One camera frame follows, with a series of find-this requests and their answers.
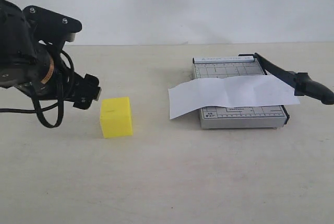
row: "white paper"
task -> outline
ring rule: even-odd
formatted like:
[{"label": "white paper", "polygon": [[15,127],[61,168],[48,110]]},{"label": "white paper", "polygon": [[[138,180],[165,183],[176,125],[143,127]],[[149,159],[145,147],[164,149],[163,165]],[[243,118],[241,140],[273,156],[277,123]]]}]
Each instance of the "white paper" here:
[{"label": "white paper", "polygon": [[273,75],[201,78],[168,89],[170,119],[203,107],[299,104],[294,89]]}]

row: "orange label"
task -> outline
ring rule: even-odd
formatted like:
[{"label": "orange label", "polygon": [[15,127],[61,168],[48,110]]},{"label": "orange label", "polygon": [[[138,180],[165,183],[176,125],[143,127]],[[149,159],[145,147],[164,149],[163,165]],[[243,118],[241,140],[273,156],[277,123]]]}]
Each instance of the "orange label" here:
[{"label": "orange label", "polygon": [[53,71],[54,71],[54,62],[53,59],[50,57],[50,68],[44,79],[41,80],[42,84],[45,85],[51,79]]}]

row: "white table surface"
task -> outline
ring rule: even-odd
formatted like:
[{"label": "white table surface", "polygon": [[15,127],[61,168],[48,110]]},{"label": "white table surface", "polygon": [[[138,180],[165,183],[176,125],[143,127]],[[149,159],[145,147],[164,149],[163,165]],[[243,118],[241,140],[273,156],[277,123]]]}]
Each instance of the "white table surface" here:
[{"label": "white table surface", "polygon": [[[258,52],[334,89],[334,43],[68,46],[100,78],[88,111],[63,124],[0,114],[0,223],[333,223],[334,107],[302,97],[281,129],[201,130],[197,112],[169,120],[167,89],[194,55]],[[32,108],[16,90],[4,107]],[[101,99],[129,96],[134,135],[103,139]],[[55,121],[56,111],[48,114]]]}]

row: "robotic arm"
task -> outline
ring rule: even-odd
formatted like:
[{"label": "robotic arm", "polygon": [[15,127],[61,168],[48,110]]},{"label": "robotic arm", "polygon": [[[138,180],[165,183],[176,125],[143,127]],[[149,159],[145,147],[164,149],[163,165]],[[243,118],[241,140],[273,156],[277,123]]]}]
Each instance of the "robotic arm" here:
[{"label": "robotic arm", "polygon": [[[0,87],[17,88],[31,98],[34,106],[34,110],[0,109],[0,113],[36,113],[45,127],[55,128],[62,122],[64,101],[85,110],[93,100],[98,100],[98,78],[77,74],[70,56],[63,50],[65,42],[73,42],[81,29],[76,19],[37,6],[21,10],[0,0]],[[41,100],[57,102],[41,108]],[[43,112],[55,107],[58,118],[51,125]]]}]

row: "yellow cube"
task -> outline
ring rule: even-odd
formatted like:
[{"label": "yellow cube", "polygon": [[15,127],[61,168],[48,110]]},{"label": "yellow cube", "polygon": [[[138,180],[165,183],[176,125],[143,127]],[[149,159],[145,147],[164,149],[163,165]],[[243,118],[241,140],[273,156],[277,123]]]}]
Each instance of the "yellow cube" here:
[{"label": "yellow cube", "polygon": [[129,97],[102,100],[100,123],[104,138],[132,135]]}]

